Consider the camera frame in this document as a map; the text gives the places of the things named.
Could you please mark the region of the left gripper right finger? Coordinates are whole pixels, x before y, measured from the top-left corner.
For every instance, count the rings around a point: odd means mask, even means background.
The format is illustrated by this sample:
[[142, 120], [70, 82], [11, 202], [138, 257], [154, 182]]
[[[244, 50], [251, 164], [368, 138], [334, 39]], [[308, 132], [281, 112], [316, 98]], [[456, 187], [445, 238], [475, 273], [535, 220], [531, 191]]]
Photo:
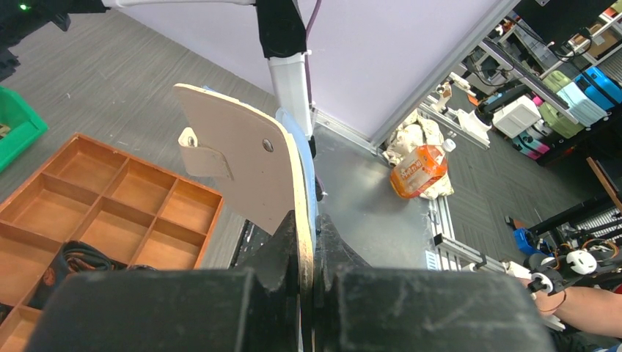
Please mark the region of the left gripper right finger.
[[494, 273], [374, 268], [318, 225], [317, 351], [553, 351], [524, 287]]

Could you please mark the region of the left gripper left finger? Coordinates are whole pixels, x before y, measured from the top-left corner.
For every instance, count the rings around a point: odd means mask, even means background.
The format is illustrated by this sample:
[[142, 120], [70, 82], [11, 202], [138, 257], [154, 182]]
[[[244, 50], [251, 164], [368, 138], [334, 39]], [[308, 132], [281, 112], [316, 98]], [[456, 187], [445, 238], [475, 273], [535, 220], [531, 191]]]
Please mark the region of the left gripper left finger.
[[55, 290], [27, 351], [296, 351], [295, 213], [229, 269], [76, 274]]

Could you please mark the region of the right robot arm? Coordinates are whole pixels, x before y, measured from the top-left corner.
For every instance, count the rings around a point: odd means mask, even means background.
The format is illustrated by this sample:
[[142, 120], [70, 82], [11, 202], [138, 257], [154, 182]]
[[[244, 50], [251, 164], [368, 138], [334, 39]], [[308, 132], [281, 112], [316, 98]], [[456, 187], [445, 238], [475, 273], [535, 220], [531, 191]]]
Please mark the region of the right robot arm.
[[2, 1], [1, 79], [20, 64], [11, 48], [48, 23], [66, 32], [72, 14], [132, 7], [145, 14], [145, 24], [196, 53], [220, 41], [237, 54], [262, 54], [279, 105], [312, 138], [307, 39], [314, 18], [306, 21], [297, 1]]

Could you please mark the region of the person hand with controller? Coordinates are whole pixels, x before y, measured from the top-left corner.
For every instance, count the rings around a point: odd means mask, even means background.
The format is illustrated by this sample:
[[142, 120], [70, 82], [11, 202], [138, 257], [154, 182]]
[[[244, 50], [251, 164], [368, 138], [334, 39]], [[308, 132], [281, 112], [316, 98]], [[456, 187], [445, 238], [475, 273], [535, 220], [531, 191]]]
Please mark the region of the person hand with controller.
[[563, 331], [566, 326], [561, 320], [554, 315], [557, 308], [564, 302], [566, 292], [555, 293], [549, 295], [544, 291], [538, 291], [537, 293], [531, 293], [529, 289], [527, 292], [530, 294], [531, 299], [534, 301], [536, 309], [540, 312], [541, 317], [544, 319], [545, 326], [553, 329], [554, 331]]

